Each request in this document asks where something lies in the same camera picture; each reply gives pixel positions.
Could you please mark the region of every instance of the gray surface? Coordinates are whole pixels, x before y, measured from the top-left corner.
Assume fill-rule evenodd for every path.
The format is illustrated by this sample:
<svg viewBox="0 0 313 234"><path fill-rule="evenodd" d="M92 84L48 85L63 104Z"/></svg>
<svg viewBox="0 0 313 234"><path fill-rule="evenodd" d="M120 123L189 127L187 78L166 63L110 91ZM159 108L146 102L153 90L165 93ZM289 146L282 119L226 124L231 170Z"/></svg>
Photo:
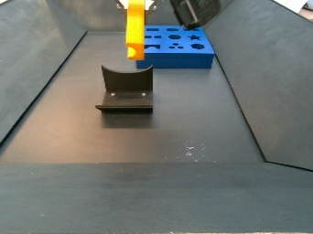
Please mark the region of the gray surface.
<svg viewBox="0 0 313 234"><path fill-rule="evenodd" d="M0 188L1 233L313 229L313 174L278 165L0 165Z"/></svg>
<svg viewBox="0 0 313 234"><path fill-rule="evenodd" d="M100 66L135 70L123 33L91 33L0 149L1 163L262 162L213 69L154 70L154 113L102 114Z"/></svg>
<svg viewBox="0 0 313 234"><path fill-rule="evenodd" d="M51 1L0 5L0 142L83 34Z"/></svg>
<svg viewBox="0 0 313 234"><path fill-rule="evenodd" d="M223 12L223 10L227 8L227 6L231 4L231 2L233 2L234 0L219 0L219 1L221 1L221 12L219 12L219 13L217 14L217 16L209 21L209 23L207 23L205 26L202 26L203 29L206 29L206 28L210 26L210 24L214 22L215 18L219 17L221 13Z"/></svg>
<svg viewBox="0 0 313 234"><path fill-rule="evenodd" d="M90 31L124 32L126 15L116 9L115 0L54 0ZM234 0L221 0L221 10ZM148 25L178 25L170 1L159 1L148 17Z"/></svg>
<svg viewBox="0 0 313 234"><path fill-rule="evenodd" d="M265 158L313 169L312 23L238 0L207 31Z"/></svg>

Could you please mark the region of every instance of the bin floor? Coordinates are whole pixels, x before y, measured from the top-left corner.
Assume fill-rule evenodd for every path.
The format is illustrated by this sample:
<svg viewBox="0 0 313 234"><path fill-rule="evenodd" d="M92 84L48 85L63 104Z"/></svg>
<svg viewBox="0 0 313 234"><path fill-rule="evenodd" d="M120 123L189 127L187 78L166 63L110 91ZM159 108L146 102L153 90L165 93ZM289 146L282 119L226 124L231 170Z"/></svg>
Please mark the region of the bin floor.
<svg viewBox="0 0 313 234"><path fill-rule="evenodd" d="M0 149L1 233L310 232L313 175L264 162L219 64L154 70L154 113L103 114L92 33Z"/></svg>
<svg viewBox="0 0 313 234"><path fill-rule="evenodd" d="M1 163L262 162L227 80L154 70L154 113L103 114L102 65L134 71L123 33L90 33L0 151Z"/></svg>

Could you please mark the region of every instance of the hexagonal hole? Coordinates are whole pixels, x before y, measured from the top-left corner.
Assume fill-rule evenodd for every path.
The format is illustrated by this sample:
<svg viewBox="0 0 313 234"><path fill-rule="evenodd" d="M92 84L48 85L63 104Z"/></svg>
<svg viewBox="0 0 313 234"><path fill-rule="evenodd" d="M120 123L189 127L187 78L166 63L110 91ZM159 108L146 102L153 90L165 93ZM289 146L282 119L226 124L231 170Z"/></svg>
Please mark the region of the hexagonal hole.
<svg viewBox="0 0 313 234"><path fill-rule="evenodd" d="M191 47L195 49L203 49L205 46L202 44L191 44Z"/></svg>

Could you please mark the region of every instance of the star-shaped hole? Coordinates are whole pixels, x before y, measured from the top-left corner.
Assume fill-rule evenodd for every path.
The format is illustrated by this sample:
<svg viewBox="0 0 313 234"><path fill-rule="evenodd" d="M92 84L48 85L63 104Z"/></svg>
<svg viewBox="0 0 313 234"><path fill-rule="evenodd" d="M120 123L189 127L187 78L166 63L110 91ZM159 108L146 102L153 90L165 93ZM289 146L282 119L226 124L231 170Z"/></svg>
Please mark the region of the star-shaped hole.
<svg viewBox="0 0 313 234"><path fill-rule="evenodd" d="M197 35L191 35L190 38L191 40L201 40L201 37L198 37Z"/></svg>

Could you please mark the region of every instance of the shape hole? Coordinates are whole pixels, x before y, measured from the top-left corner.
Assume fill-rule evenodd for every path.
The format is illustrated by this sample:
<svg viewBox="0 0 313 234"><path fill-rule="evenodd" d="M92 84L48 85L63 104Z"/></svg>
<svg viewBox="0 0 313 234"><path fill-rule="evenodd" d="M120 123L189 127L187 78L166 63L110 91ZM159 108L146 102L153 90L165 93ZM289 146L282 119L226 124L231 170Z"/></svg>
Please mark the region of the shape hole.
<svg viewBox="0 0 313 234"><path fill-rule="evenodd" d="M170 39L174 39L174 40L181 39L181 35L170 35L169 37L170 37Z"/></svg>
<svg viewBox="0 0 313 234"><path fill-rule="evenodd" d="M195 49L203 49L205 46L202 44L191 44L191 47Z"/></svg>
<svg viewBox="0 0 313 234"><path fill-rule="evenodd" d="M162 48L161 45L144 45L144 48Z"/></svg>
<svg viewBox="0 0 313 234"><path fill-rule="evenodd" d="M177 28L167 28L166 31L170 31L170 32L177 32L178 29Z"/></svg>
<svg viewBox="0 0 313 234"><path fill-rule="evenodd" d="M199 29L197 29L197 28L195 28L195 29L187 29L187 28L185 28L183 31L190 31L190 32L194 31L194 32L198 32Z"/></svg>
<svg viewBox="0 0 313 234"><path fill-rule="evenodd" d="M148 31L148 32L158 32L158 31L159 31L159 28L151 28L151 27L150 27L150 28L147 28L147 31Z"/></svg>
<svg viewBox="0 0 313 234"><path fill-rule="evenodd" d="M191 35L189 38L190 38L191 40L201 40L201 37L197 36L197 35Z"/></svg>

